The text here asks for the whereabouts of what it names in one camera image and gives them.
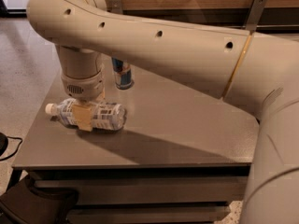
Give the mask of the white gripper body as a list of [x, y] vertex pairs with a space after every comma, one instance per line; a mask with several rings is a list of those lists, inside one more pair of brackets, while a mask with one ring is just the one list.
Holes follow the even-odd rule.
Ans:
[[72, 78], [61, 74], [64, 91], [67, 95], [82, 101], [96, 99], [104, 90], [102, 73], [88, 78]]

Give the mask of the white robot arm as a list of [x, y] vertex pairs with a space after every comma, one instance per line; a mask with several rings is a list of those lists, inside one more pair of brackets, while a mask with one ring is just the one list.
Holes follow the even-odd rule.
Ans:
[[240, 224], [299, 224], [299, 43], [246, 30], [107, 11], [105, 0], [29, 0], [27, 18], [58, 49], [65, 92], [103, 90], [110, 57], [221, 98], [260, 121]]

